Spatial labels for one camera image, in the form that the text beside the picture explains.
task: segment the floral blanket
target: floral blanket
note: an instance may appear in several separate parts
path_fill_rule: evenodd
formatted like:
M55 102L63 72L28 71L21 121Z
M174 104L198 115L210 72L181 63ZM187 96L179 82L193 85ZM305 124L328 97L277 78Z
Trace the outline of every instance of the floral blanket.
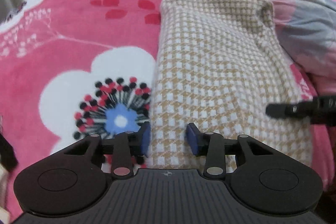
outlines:
M148 120L161 0L24 0L0 25L0 113L19 166Z

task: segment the bed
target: bed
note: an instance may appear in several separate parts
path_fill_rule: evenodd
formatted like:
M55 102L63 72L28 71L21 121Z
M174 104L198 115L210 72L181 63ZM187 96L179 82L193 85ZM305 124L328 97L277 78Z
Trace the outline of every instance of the bed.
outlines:
M8 186L12 220L21 213L13 182L22 169L88 134L112 138L137 130L150 113L157 114L150 104L157 103L157 84L152 88L161 1L24 0L18 13L0 25L0 113L3 134L19 162ZM283 60L300 91L298 98L316 95L304 70L285 53ZM109 108L113 96L119 103ZM328 130L307 130L312 145L308 162L327 189L334 177ZM156 167L159 157L151 148L147 165Z

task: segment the checkered blanket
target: checkered blanket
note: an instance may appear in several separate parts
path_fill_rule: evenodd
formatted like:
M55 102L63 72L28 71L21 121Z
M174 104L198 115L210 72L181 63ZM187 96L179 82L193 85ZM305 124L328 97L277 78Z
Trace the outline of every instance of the checkered blanket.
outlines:
M202 167L184 138L189 122L225 138L248 134L310 165L309 121L265 115L269 102L301 99L270 0L163 0L161 13L148 165Z

